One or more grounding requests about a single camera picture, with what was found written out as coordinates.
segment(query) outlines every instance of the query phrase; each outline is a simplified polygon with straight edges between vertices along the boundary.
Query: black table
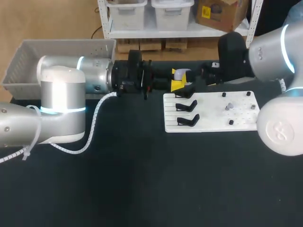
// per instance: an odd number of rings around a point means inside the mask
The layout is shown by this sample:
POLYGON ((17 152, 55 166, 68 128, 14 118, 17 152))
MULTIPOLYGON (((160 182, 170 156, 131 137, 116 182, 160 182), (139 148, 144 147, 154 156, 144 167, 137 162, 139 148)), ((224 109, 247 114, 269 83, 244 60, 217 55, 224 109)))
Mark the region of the black table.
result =
MULTIPOLYGON (((160 62, 159 69, 197 67, 160 62)), ((200 86, 253 90, 259 106, 278 82, 200 86)), ((256 131, 166 133, 163 93, 111 98, 80 155, 50 145, 0 164, 1 227, 284 227, 303 225, 303 156, 268 149, 256 131)), ((15 101, 17 104, 37 102, 15 101)), ((87 140, 97 101, 87 102, 87 140)), ((16 149, 5 149, 5 156, 16 149)))

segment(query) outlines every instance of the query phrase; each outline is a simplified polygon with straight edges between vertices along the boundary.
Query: metal shelf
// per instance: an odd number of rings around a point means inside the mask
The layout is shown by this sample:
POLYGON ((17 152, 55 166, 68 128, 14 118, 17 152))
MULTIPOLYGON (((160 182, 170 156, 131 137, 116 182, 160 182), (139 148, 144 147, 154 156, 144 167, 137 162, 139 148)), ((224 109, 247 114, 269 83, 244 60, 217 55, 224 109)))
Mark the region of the metal shelf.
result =
MULTIPOLYGON (((191 13, 189 24, 186 31, 158 31, 156 26, 155 10, 151 6, 145 9, 145 29, 136 31, 117 31, 112 23, 112 19, 107 17, 106 0, 98 0, 99 11, 103 26, 105 39, 123 39, 123 38, 176 38, 176 37, 218 37, 225 34, 210 27, 206 27, 195 22, 194 15, 191 13)), ((249 24, 247 19, 236 29, 243 36, 247 36, 246 45, 249 47, 255 34, 258 23, 259 13, 261 11, 263 0, 252 1, 252 17, 249 24)))

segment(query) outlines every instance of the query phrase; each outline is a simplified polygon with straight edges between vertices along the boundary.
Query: white board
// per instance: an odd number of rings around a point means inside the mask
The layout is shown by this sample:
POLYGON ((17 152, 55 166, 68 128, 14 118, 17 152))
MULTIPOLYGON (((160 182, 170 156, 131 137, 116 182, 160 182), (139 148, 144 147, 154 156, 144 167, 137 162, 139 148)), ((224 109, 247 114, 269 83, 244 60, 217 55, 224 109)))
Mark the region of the white board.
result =
POLYGON ((215 132, 215 131, 255 131, 257 117, 260 111, 255 95, 250 91, 214 93, 194 93, 190 99, 181 98, 173 93, 163 95, 164 122, 166 132, 215 132), (190 106, 197 100, 197 106, 192 112, 177 111, 176 104, 190 106), (225 110, 231 103, 232 109, 225 110), (178 125, 177 118, 192 120, 196 114, 200 115, 194 127, 178 125))

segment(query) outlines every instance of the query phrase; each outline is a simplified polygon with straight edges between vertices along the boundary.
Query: cardboard box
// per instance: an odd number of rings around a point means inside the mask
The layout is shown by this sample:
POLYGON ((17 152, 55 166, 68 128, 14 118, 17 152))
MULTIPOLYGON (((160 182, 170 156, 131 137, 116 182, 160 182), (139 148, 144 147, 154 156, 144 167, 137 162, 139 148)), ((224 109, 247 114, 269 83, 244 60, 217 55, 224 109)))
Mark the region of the cardboard box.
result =
POLYGON ((197 23, 221 31, 235 30, 246 17, 249 0, 200 0, 197 23))

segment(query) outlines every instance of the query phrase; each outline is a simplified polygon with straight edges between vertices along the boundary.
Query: robot logo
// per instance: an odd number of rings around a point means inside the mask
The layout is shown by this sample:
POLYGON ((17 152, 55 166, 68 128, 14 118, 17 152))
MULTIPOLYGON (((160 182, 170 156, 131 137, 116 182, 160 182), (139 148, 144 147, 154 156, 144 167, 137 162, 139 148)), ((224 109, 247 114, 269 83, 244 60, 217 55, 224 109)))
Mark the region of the robot logo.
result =
POLYGON ((294 139, 294 130, 285 120, 268 122, 266 133, 268 138, 278 145, 287 145, 294 139))

